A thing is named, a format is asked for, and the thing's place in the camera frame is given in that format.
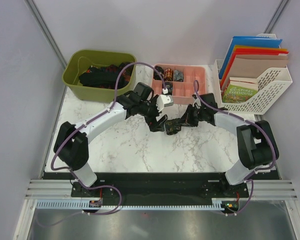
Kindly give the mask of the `dark green leaf-patterned tie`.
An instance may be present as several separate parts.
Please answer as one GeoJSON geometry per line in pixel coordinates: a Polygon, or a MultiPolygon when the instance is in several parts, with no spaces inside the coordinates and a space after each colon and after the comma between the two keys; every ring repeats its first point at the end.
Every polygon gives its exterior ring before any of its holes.
{"type": "Polygon", "coordinates": [[[180,118],[167,120],[164,124],[165,132],[168,136],[175,135],[182,129],[182,120],[180,118]]]}

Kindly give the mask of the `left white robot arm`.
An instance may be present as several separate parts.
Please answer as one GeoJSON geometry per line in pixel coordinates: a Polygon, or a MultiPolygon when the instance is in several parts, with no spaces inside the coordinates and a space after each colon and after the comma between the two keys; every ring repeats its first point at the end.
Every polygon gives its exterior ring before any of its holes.
{"type": "Polygon", "coordinates": [[[168,117],[160,114],[173,104],[167,89],[158,95],[150,86],[139,82],[134,90],[116,96],[109,106],[94,116],[77,124],[64,122],[53,147],[54,158],[61,159],[65,168],[83,184],[82,191],[94,197],[99,193],[100,185],[88,163],[89,144],[108,128],[135,115],[144,117],[151,132],[163,132],[168,117]]]}

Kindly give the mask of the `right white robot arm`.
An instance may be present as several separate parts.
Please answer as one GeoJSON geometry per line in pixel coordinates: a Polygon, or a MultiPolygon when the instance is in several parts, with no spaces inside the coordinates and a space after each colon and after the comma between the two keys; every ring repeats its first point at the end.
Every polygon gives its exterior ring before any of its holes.
{"type": "Polygon", "coordinates": [[[219,191],[225,197],[237,191],[237,185],[259,171],[270,170],[279,158],[279,149],[270,124],[252,121],[218,107],[212,93],[198,95],[185,113],[173,121],[167,131],[178,133],[181,127],[197,127],[200,122],[222,128],[237,139],[238,161],[224,173],[219,191]]]}

